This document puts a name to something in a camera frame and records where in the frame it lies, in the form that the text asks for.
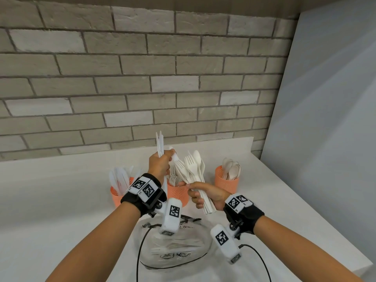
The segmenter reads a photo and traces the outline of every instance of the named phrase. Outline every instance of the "clear plastic bag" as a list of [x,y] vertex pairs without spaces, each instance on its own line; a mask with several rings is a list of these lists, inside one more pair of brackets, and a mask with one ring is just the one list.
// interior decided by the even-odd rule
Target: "clear plastic bag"
[[[161,217],[156,216],[137,223],[133,236],[137,253],[148,227],[161,222]],[[182,215],[180,229],[172,237],[159,234],[159,227],[152,228],[143,243],[139,261],[148,269],[168,269],[211,256],[215,251],[210,236],[212,227],[207,220]]]

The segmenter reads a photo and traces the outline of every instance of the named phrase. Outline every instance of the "orange mesh cup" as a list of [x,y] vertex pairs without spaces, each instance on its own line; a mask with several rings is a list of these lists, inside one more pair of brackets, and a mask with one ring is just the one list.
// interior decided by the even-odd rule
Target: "orange mesh cup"
[[174,187],[169,184],[167,181],[167,199],[169,198],[176,198],[181,200],[183,207],[188,204],[189,196],[188,196],[188,189],[183,187]]
[[236,178],[235,180],[225,180],[225,179],[222,179],[222,176],[223,176],[222,166],[218,166],[215,169],[214,185],[222,189],[225,189],[231,194],[235,194],[236,190],[238,189],[239,178]]
[[[134,178],[133,177],[130,177],[129,178],[129,185],[131,185],[133,183],[133,180]],[[116,190],[111,186],[111,195],[112,195],[112,200],[114,201],[114,204],[115,204],[115,208],[119,207],[120,206],[120,201],[121,201],[121,198],[123,196],[119,196],[118,193],[116,192]]]

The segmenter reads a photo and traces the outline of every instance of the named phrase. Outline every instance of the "white countertop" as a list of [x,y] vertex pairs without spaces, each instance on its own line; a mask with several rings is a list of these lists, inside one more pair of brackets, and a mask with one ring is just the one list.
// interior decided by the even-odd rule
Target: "white countertop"
[[[238,191],[254,201],[270,218],[308,238],[357,275],[372,263],[305,203],[250,152],[252,138],[224,139],[175,145],[178,154],[200,151],[205,178],[213,182],[214,169],[224,157],[239,161]],[[134,148],[45,159],[0,162],[0,277],[2,281],[44,281],[62,258],[114,209],[108,170],[114,166],[147,166],[156,148]],[[223,212],[205,216],[192,202],[183,214],[227,224]],[[136,250],[130,238],[108,281],[135,280]],[[253,235],[239,244],[257,249],[272,281],[299,281]],[[265,268],[254,251],[229,265],[217,251],[171,270],[152,271],[140,265],[140,281],[267,281]]]

